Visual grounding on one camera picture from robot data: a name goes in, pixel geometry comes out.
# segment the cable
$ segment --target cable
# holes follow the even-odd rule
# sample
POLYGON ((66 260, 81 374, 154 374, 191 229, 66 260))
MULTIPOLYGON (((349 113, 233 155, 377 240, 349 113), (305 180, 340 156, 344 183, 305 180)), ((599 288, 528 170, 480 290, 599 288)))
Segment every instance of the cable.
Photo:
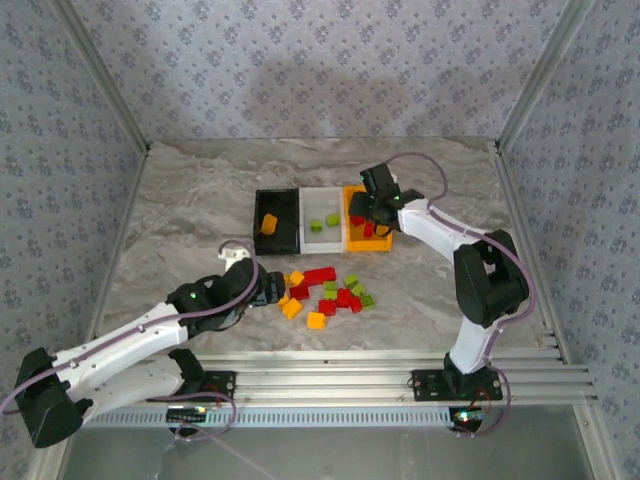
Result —
POLYGON ((70 368, 71 365, 76 365, 84 360, 86 360, 87 358, 91 357, 92 355, 95 355, 98 352, 101 352, 102 350, 104 350, 107 347, 110 347, 118 342, 120 342, 121 340, 124 340, 125 338, 128 338, 136 333, 140 333, 140 326, 144 327, 144 329, 146 330, 149 327, 153 327, 155 325, 159 325, 161 323, 165 323, 165 322, 169 322, 169 321, 173 321, 173 320, 181 320, 181 319, 190 319, 190 318, 198 318, 198 317, 202 317, 202 316, 209 316, 209 315, 216 315, 220 312, 223 312, 229 308, 235 307, 236 305, 238 305, 240 302, 242 302, 243 300, 245 300, 245 298, 247 298, 249 295, 251 295, 253 289, 256 286, 256 283, 258 282, 258 273, 259 273, 259 267, 258 267, 258 261, 256 259, 255 254, 252 252, 251 248, 248 245, 243 244, 242 242, 238 241, 238 240, 227 240, 225 242, 222 243, 222 245, 220 245, 220 247, 218 247, 218 253, 220 253, 222 251, 222 248, 224 248, 226 245, 229 245, 230 243, 234 243, 238 246, 242 246, 244 248, 246 248, 249 251, 249 255, 251 258, 251 262, 253 264, 253 275, 251 276, 251 280, 249 281, 249 284, 247 285, 247 288, 244 289, 244 291, 238 295, 236 298, 234 298, 233 300, 225 303, 224 305, 220 305, 218 307, 215 308, 211 308, 209 310, 203 310, 201 312, 190 312, 190 313, 177 313, 177 314, 173 314, 173 315, 167 315, 164 317, 160 317, 160 318, 154 318, 153 320, 149 320, 146 323, 143 323, 141 325, 136 325, 135 327, 132 327, 130 330, 127 330, 126 332, 121 333, 120 335, 117 335, 115 337, 113 337, 112 339, 104 342, 103 344, 100 344, 90 350, 87 350, 86 352, 81 353, 80 355, 78 355, 76 358, 73 358, 71 360, 68 360, 67 362, 61 363, 60 365, 57 365, 56 367, 50 368, 48 370, 45 370, 42 373, 39 373, 38 375, 30 378, 29 380, 23 382, 22 384, 20 384, 18 387, 15 388, 15 390, 13 390, 13 392, 11 392, 9 395, 7 395, 7 397, 2 401, 2 403, 0 403, 0 414, 2 415, 10 415, 12 413, 15 413, 14 410, 12 410, 11 412, 7 411, 7 406, 9 405, 9 403, 11 403, 12 400, 14 400, 18 395, 20 395, 20 393, 22 393, 23 391, 25 391, 27 388, 29 388, 30 386, 34 385, 35 383, 38 383, 39 381, 50 377, 52 375, 55 375, 63 370, 66 370, 67 368, 70 368))

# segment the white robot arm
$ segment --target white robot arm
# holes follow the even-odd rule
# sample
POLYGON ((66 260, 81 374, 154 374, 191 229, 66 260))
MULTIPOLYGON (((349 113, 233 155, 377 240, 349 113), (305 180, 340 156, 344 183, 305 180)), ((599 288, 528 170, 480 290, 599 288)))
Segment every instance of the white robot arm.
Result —
POLYGON ((230 328, 248 307, 280 300, 282 273, 267 273, 248 256, 244 249, 223 249, 224 275, 184 284, 133 322, 84 345, 53 357, 43 348, 27 354, 14 396, 34 446, 51 446, 123 405, 202 391, 205 372, 189 350, 145 359, 202 332, 230 328))

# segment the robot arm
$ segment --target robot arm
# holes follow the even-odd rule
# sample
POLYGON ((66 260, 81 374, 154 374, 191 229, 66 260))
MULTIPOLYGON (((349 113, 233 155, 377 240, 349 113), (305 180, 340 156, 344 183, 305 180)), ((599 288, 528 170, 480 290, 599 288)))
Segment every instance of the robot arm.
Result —
POLYGON ((511 236, 486 233, 429 204, 415 190, 402 192, 386 163, 360 172, 365 192, 356 193, 349 214, 416 237, 454 266, 456 299, 464 314, 451 351, 445 356, 445 378, 451 390, 475 391, 475 378, 486 368, 494 322, 514 313, 529 296, 526 279, 515 264, 481 237, 490 237, 515 254, 511 236))
POLYGON ((123 405, 200 391, 204 372, 189 350, 173 350, 160 360, 140 362, 200 333, 226 330, 240 320, 247 308, 276 303, 282 298, 282 273, 267 273, 257 263, 256 281, 250 287, 254 262, 247 256, 246 251, 232 252, 226 258, 224 275, 180 286, 165 302, 91 342, 53 357, 43 348, 27 354, 16 387, 33 382, 30 379, 42 372, 57 369, 15 397, 34 446, 48 447, 64 440, 88 419, 123 405), (251 291, 242 301, 225 308, 248 288, 251 291), (210 310, 216 313, 197 315, 210 310), (192 315, 183 318, 181 314, 192 315))

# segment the orange block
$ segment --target orange block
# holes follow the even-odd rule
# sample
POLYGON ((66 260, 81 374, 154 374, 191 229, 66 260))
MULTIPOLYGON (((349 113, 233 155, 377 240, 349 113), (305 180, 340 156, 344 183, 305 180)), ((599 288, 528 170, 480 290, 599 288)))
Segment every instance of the orange block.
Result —
MULTIPOLYGON (((364 186, 348 186, 342 189, 342 195, 344 198, 344 215, 345 218, 349 218, 349 204, 351 203, 351 197, 356 192, 366 192, 364 186)), ((372 235, 370 237, 364 236, 365 225, 354 225, 353 222, 347 222, 347 252, 388 252, 391 250, 393 243, 393 233, 386 237, 378 237, 372 235)), ((387 232, 386 227, 378 227, 378 233, 383 235, 387 232)))
POLYGON ((289 275, 289 282, 291 283, 291 285, 293 285, 294 287, 297 287, 298 285, 300 285, 302 282, 304 281, 304 275, 302 275, 299 271, 295 271, 293 272, 291 275, 289 275))
POLYGON ((280 310, 282 310, 282 308, 289 302, 289 297, 287 296, 287 294, 285 293, 284 296, 278 300, 278 307, 280 307, 280 310))
POLYGON ((327 326, 327 317, 324 313, 309 312, 307 327, 313 330, 324 330, 327 326))
POLYGON ((302 311, 302 309, 302 304, 295 298, 292 298, 284 305, 284 307, 282 307, 282 313, 284 313, 284 316, 289 320, 293 320, 302 311))
POLYGON ((278 223, 278 217, 274 217, 270 213, 267 213, 262 219, 262 226, 260 227, 260 233, 264 235, 273 235, 276 231, 276 224, 278 223))

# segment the glass panel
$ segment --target glass panel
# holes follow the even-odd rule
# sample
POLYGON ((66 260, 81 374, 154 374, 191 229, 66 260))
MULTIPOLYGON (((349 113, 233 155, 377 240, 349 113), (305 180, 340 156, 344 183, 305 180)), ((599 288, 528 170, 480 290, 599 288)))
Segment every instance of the glass panel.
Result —
POLYGON ((514 408, 499 430, 473 440, 445 428, 236 429, 222 443, 172 439, 164 429, 85 429, 59 480, 593 478, 570 407, 514 408))

